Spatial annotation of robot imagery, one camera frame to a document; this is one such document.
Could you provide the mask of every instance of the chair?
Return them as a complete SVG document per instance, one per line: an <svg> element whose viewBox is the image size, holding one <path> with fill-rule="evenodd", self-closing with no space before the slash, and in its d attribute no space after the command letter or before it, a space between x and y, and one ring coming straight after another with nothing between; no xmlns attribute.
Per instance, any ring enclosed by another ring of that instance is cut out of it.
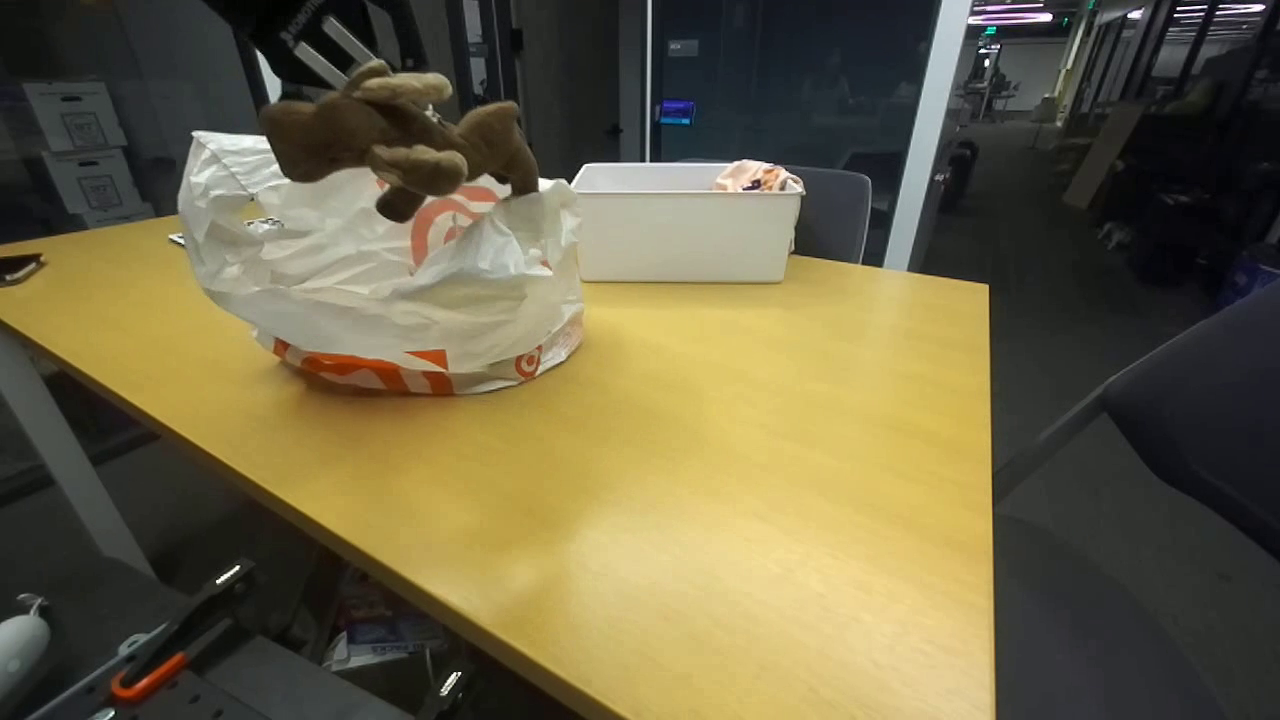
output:
<svg viewBox="0 0 1280 720"><path fill-rule="evenodd" d="M1280 287L1146 354L994 467L994 499L1109 415L1172 488L1280 555ZM994 515L1001 716L1224 716L1152 618L1050 534Z"/></svg>
<svg viewBox="0 0 1280 720"><path fill-rule="evenodd" d="M860 264L873 233L873 181L842 169L796 169L802 206L796 221L796 252Z"/></svg>

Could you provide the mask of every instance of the white plastic bag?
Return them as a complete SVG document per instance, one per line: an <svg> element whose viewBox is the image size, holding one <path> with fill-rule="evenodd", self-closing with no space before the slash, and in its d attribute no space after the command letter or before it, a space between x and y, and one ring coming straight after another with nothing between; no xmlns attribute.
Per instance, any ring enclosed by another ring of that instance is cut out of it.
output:
<svg viewBox="0 0 1280 720"><path fill-rule="evenodd" d="M261 328L302 376L376 392L492 392L579 343L573 193L499 199L492 181L376 215L378 184L349 169L281 176L265 138L194 134L180 221L203 292Z"/></svg>

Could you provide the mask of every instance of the white container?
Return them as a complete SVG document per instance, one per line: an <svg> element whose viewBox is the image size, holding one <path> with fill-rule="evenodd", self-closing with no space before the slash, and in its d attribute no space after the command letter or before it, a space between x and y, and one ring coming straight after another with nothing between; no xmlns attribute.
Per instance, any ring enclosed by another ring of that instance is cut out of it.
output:
<svg viewBox="0 0 1280 720"><path fill-rule="evenodd" d="M784 280L802 193L721 193L728 164L585 164L585 280Z"/></svg>
<svg viewBox="0 0 1280 720"><path fill-rule="evenodd" d="M47 184L57 188L62 214L80 221L114 221L122 214L141 214L133 173L121 147L95 152L38 152Z"/></svg>
<svg viewBox="0 0 1280 720"><path fill-rule="evenodd" d="M24 84L24 95L52 152L122 143L106 84Z"/></svg>

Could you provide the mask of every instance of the table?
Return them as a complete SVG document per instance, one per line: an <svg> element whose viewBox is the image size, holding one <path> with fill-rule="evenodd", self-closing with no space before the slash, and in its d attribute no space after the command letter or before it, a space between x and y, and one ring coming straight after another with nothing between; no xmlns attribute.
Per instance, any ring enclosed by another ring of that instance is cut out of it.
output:
<svg viewBox="0 0 1280 720"><path fill-rule="evenodd" d="M0 324L563 705L991 716L983 287L593 286L526 390L349 397L276 369L167 227L32 243Z"/></svg>

